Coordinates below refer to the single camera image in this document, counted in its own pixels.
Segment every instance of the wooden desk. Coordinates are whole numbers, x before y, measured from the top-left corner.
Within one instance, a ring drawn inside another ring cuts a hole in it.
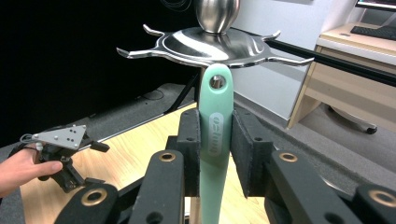
[[[103,179],[122,189],[145,174],[151,155],[165,149],[169,135],[177,135],[181,112],[193,107],[196,105],[108,139],[107,153],[89,149],[77,153],[73,156],[75,168],[84,177]],[[52,179],[45,182],[35,179],[22,186],[26,223],[53,223],[76,192],[64,193]],[[233,160],[228,168],[220,223],[268,223],[263,198],[244,198]]]
[[[320,35],[316,51],[387,71],[396,76],[396,41],[354,35],[350,23]],[[288,128],[320,103],[396,132],[396,88],[329,66],[312,63],[293,108]]]

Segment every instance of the mint green handle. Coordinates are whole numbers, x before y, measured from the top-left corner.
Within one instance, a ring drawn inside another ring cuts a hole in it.
[[[225,80],[221,88],[210,85],[214,76]],[[230,158],[233,117],[233,78],[220,63],[208,66],[201,83],[198,104],[201,119],[200,197],[202,223],[219,223],[221,199]]]

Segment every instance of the human hand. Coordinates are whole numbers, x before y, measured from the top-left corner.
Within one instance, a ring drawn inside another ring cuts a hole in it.
[[[23,149],[0,164],[0,198],[34,178],[53,175],[62,170],[63,165],[60,161],[39,163],[37,154],[36,150]]]

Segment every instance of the metal plate with prongs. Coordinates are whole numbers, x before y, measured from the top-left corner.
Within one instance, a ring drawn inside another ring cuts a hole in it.
[[[241,68],[264,62],[303,66],[313,62],[313,59],[296,61],[271,53],[265,41],[276,39],[280,32],[258,36],[229,29],[224,35],[213,35],[205,32],[201,27],[188,28],[175,33],[151,30],[147,25],[143,27],[148,34],[160,37],[155,48],[137,51],[117,49],[121,56],[128,59],[164,57],[176,63],[197,67],[223,63],[230,68]]]

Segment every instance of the black backdrop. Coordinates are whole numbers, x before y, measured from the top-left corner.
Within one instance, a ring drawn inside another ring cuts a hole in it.
[[[198,68],[116,52],[154,47],[143,24],[166,32],[198,26],[192,6],[175,12],[160,0],[0,1],[0,147],[163,83],[187,83]]]

